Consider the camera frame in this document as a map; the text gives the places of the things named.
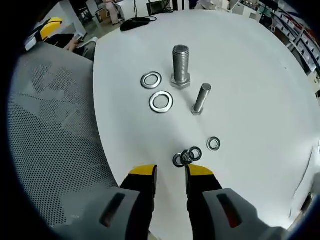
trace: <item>hex bolt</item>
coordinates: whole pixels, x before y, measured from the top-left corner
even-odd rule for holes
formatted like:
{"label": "hex bolt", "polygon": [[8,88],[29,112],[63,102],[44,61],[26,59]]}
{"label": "hex bolt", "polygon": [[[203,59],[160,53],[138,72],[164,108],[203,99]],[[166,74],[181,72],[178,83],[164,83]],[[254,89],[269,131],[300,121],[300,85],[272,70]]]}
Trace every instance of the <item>hex bolt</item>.
{"label": "hex bolt", "polygon": [[176,45],[172,50],[173,74],[171,75],[171,85],[178,89],[190,86],[191,79],[188,73],[189,48],[185,45]]}
{"label": "hex bolt", "polygon": [[211,91],[211,85],[209,83],[202,84],[198,98],[196,99],[195,105],[193,106],[191,112],[193,115],[200,115],[204,110],[204,104],[207,96]]}

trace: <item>table surface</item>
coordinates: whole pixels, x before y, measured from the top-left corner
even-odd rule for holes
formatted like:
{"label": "table surface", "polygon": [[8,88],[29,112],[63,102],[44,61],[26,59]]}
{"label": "table surface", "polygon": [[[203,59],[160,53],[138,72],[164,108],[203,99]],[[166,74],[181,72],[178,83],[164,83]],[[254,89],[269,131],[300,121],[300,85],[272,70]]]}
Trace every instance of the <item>table surface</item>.
{"label": "table surface", "polygon": [[[117,29],[96,46],[94,108],[116,181],[120,185],[135,166],[157,164],[150,231],[162,240],[191,240],[185,170],[172,158],[197,146],[203,152],[197,165],[253,204],[265,223],[288,228],[309,191],[311,180],[297,189],[320,136],[319,107],[301,66],[252,19],[206,10],[156,17],[147,26]],[[190,49],[191,86],[184,90],[170,85],[178,44]],[[141,86],[150,71],[162,75],[156,89]],[[193,116],[203,83],[212,90],[202,115]],[[169,112],[150,109],[157,91],[173,96]],[[221,141],[216,152],[206,147],[212,136]]]}

